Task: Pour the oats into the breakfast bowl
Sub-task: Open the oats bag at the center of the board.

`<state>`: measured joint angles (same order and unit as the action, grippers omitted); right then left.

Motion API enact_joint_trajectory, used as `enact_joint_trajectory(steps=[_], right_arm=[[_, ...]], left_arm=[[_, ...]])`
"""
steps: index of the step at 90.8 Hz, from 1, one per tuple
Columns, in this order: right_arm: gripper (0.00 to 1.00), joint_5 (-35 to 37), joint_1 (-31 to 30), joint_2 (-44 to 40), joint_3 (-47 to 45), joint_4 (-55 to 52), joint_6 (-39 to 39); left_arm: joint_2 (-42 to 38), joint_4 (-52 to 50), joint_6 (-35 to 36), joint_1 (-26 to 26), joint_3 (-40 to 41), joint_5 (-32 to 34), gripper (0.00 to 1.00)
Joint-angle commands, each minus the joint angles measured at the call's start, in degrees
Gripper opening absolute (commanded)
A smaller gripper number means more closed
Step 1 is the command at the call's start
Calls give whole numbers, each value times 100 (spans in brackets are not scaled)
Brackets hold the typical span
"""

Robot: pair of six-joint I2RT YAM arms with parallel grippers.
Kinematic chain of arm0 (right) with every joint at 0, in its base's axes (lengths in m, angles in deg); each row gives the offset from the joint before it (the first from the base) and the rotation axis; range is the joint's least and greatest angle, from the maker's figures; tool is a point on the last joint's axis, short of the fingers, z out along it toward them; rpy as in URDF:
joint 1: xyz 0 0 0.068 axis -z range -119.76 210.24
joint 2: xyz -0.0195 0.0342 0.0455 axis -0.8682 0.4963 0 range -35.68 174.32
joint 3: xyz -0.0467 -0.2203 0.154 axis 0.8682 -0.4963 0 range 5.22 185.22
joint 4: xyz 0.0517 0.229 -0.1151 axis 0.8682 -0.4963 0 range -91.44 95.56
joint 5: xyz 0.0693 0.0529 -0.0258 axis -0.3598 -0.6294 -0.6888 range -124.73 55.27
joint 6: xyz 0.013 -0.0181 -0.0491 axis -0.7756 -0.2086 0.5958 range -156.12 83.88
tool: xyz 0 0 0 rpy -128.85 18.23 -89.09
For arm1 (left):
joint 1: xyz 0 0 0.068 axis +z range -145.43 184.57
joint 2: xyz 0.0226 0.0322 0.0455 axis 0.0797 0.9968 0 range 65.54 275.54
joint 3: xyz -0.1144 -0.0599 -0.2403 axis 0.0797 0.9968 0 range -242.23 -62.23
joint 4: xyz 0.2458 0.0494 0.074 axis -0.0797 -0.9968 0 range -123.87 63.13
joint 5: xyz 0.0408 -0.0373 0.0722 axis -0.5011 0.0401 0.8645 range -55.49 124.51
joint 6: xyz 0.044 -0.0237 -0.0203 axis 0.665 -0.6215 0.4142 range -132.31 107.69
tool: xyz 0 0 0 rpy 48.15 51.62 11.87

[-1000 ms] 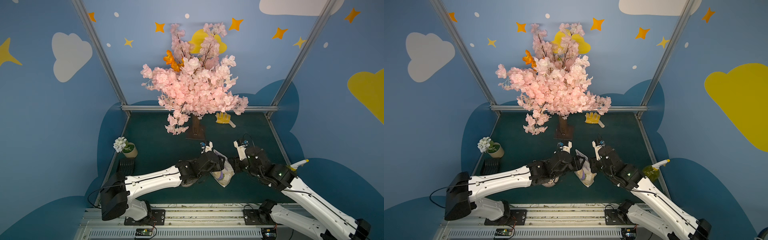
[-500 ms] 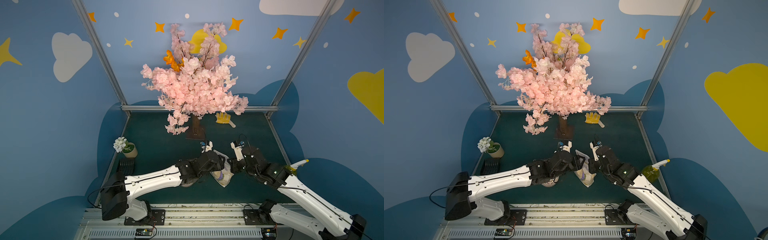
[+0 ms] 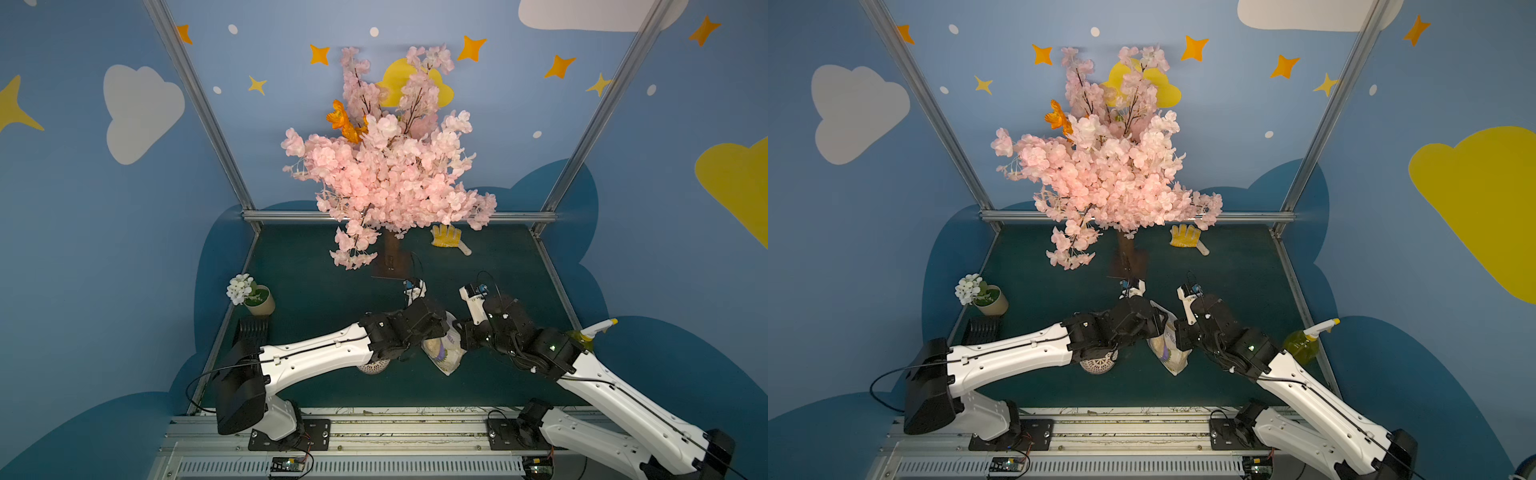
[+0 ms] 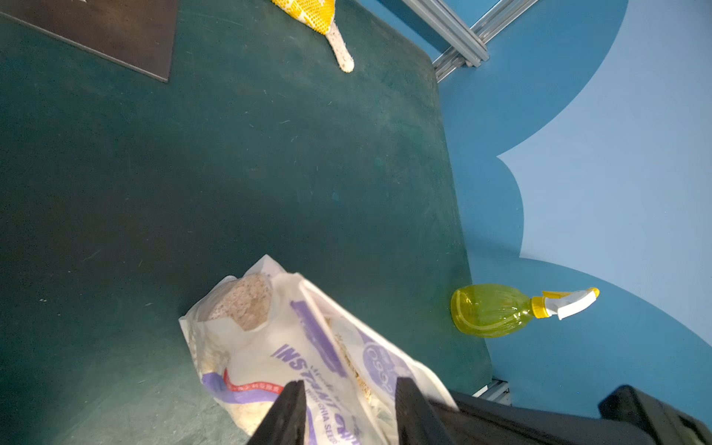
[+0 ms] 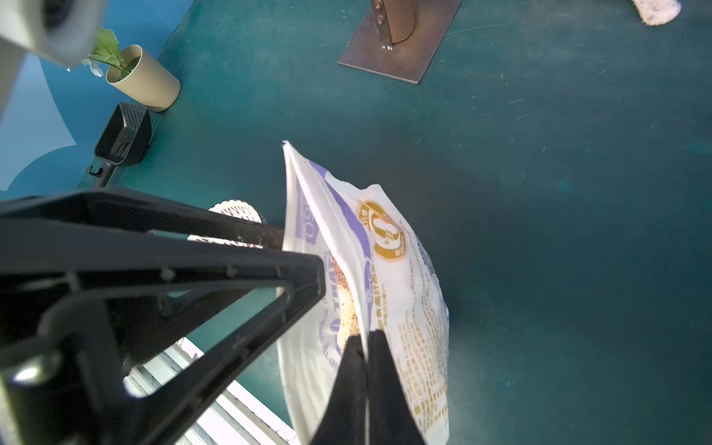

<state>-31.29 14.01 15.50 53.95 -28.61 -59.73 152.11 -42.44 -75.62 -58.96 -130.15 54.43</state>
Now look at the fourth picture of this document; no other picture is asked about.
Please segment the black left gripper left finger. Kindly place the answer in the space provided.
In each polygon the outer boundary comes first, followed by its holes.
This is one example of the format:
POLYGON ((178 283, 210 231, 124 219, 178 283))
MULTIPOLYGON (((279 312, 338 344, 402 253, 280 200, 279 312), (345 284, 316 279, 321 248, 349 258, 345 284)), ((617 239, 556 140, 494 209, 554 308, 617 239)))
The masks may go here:
POLYGON ((307 436, 304 382, 289 382, 278 396, 248 445, 304 445, 307 436))

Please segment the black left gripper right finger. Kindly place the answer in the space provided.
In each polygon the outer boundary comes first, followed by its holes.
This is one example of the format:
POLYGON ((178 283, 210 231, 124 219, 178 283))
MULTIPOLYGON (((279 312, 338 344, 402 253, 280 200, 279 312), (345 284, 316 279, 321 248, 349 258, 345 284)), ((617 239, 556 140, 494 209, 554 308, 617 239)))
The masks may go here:
POLYGON ((444 444, 445 429, 411 378, 398 378, 395 408, 400 445, 444 444))

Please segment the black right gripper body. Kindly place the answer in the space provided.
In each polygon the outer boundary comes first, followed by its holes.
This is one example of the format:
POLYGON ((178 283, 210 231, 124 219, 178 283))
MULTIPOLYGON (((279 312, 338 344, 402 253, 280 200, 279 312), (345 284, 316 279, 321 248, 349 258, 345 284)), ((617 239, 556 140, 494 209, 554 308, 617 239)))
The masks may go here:
POLYGON ((701 421, 629 385, 598 404, 599 418, 517 408, 456 395, 433 405, 457 444, 709 444, 701 421))

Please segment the white purple oats bag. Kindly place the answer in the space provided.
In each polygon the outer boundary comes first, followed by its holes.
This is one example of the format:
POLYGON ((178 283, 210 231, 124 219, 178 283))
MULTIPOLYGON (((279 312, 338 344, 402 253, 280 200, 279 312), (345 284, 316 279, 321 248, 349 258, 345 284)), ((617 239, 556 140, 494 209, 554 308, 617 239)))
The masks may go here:
POLYGON ((179 324, 201 384, 253 435, 285 386, 302 381, 309 444, 394 444, 396 387, 454 407, 426 365, 269 256, 226 276, 179 324))

